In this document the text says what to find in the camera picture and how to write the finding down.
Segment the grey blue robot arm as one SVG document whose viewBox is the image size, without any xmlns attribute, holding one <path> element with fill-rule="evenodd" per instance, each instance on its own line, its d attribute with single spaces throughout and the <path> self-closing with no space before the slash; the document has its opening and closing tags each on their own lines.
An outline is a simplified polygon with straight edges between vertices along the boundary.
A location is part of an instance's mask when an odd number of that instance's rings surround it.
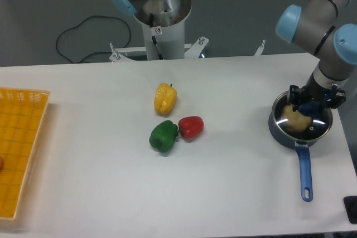
<svg viewBox="0 0 357 238">
<path fill-rule="evenodd" d="M 185 49 L 185 20 L 191 0 L 111 0 L 141 25 L 149 60 L 196 57 L 201 43 Z M 351 0 L 308 0 L 305 7 L 289 6 L 279 18 L 276 34 L 318 58 L 303 87 L 290 86 L 287 102 L 305 116 L 335 109 L 346 99 L 342 87 L 356 68 L 356 25 L 333 22 Z"/>
</svg>

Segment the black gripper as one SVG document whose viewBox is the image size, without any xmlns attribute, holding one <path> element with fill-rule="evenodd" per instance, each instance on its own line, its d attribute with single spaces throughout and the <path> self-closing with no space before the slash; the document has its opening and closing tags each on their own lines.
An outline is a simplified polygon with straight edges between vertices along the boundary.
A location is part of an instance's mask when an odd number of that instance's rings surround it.
<svg viewBox="0 0 357 238">
<path fill-rule="evenodd" d="M 337 109 L 345 101 L 345 90 L 336 91 L 336 80 L 322 72 L 313 72 L 304 87 L 290 85 L 288 91 L 288 104 L 292 105 L 293 111 L 300 111 L 302 105 L 311 102 L 318 103 L 323 109 Z"/>
</svg>

